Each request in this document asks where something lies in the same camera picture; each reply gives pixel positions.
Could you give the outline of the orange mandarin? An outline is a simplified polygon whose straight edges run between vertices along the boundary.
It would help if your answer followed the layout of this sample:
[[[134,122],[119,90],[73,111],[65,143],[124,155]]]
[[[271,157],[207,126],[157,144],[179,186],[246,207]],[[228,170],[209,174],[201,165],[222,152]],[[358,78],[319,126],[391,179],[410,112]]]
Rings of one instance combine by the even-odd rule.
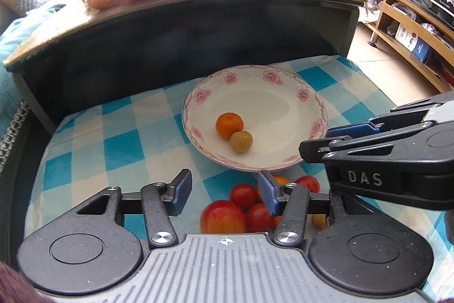
[[[229,139],[232,134],[242,131],[244,122],[235,112],[226,112],[221,114],[215,122],[215,130],[223,139]]]
[[[273,177],[279,184],[286,184],[289,182],[289,180],[282,175],[274,174]]]
[[[282,217],[281,216],[276,216],[273,218],[273,225],[274,225],[274,228],[277,228],[280,221],[282,220]]]

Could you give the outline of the red cherry tomato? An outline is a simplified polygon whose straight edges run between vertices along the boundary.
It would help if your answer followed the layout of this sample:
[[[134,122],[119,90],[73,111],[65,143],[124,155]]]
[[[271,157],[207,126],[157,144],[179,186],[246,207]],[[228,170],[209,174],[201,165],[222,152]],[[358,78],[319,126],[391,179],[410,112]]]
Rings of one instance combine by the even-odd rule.
[[[267,232],[274,228],[272,217],[263,203],[256,203],[245,213],[249,232]]]
[[[319,181],[316,177],[311,176],[311,175],[304,175],[298,179],[295,180],[296,184],[303,185],[310,192],[318,193],[320,192],[320,184]]]
[[[243,211],[248,211],[257,202],[257,191],[246,183],[234,185],[229,192],[229,201],[237,204]]]

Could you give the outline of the brown longan fruit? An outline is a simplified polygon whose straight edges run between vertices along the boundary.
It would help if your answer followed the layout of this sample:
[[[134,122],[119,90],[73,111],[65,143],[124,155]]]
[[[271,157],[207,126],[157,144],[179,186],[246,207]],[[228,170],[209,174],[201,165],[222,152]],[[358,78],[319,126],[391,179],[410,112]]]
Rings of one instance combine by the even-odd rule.
[[[319,231],[327,227],[326,215],[312,215],[312,225]]]
[[[248,131],[237,131],[229,138],[229,144],[234,152],[246,153],[253,145],[253,136]]]

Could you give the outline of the large red yellow apple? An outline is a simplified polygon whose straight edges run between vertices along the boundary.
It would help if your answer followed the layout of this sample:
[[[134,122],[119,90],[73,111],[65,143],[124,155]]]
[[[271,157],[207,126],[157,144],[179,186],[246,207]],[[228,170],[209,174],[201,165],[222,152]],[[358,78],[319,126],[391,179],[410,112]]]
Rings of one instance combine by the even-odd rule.
[[[237,204],[217,200],[202,211],[199,227],[203,234],[241,234],[246,233],[247,221]]]

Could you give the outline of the white floral porcelain plate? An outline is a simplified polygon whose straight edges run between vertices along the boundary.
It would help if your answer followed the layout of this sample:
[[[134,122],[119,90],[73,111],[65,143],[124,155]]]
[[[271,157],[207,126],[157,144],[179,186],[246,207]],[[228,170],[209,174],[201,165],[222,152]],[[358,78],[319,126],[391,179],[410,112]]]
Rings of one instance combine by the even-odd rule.
[[[217,118],[233,112],[253,138],[239,154],[215,130]],[[327,132],[322,97],[297,75],[265,65],[240,65],[202,79],[182,106],[189,141],[213,162],[244,172],[271,172],[301,162],[299,144]]]

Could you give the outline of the white blue box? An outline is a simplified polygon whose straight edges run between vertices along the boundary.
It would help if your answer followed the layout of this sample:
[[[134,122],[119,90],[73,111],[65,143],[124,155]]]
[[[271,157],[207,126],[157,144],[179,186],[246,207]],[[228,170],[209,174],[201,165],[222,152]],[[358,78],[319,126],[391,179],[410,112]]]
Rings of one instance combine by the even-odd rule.
[[[422,40],[415,32],[410,31],[403,24],[397,28],[395,39],[410,51],[420,62],[426,62],[430,46]]]

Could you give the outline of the wooden tv shelf unit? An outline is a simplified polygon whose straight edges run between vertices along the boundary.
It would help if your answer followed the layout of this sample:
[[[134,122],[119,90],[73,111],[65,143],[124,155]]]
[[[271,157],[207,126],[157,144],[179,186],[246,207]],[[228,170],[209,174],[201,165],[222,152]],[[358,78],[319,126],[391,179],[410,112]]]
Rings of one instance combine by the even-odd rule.
[[[364,15],[371,29],[369,44],[385,42],[438,91],[453,89],[453,27],[413,0],[368,0],[377,15]]]

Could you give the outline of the dark coffee table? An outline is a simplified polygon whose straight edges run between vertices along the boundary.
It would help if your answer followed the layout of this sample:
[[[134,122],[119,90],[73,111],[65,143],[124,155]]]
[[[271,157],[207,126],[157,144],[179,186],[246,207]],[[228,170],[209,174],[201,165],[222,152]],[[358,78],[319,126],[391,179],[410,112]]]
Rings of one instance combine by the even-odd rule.
[[[68,114],[239,64],[346,56],[365,0],[74,1],[5,60],[48,129]]]

